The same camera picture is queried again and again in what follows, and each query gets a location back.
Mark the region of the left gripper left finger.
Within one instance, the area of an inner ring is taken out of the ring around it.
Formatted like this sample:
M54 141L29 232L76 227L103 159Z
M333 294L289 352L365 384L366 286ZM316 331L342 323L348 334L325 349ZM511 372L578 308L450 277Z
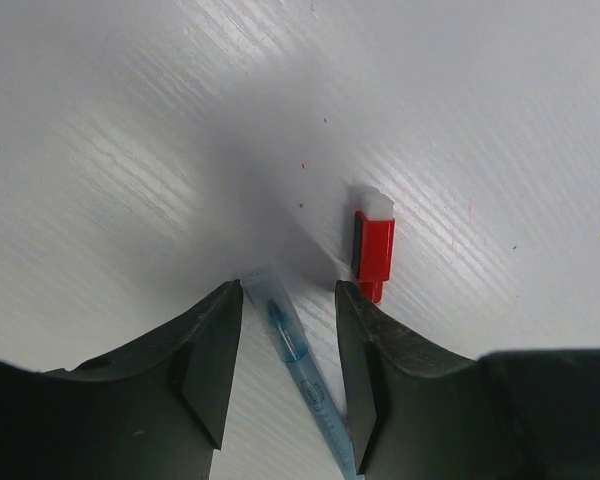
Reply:
M205 479L223 441L243 291L73 370L0 361L0 479Z

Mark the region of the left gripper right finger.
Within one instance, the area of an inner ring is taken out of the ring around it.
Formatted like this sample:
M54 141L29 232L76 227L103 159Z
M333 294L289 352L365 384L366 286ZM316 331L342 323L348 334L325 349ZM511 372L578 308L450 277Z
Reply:
M600 479L600 349L471 360L347 281L337 337L357 470L368 479Z

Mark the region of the light blue transparent pen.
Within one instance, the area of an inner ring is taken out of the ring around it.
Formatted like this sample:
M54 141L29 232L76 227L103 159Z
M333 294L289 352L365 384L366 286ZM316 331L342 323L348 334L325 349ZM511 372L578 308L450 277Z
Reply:
M241 279L241 285L342 476L356 479L348 428L314 360L304 327L284 285L270 269L247 274Z

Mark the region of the red cap marker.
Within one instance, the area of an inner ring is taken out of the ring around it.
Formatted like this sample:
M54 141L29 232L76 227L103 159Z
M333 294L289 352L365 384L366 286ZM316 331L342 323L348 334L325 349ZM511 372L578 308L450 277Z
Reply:
M382 301L390 278L395 232L394 202L378 190L363 192L354 215L351 269L361 292Z

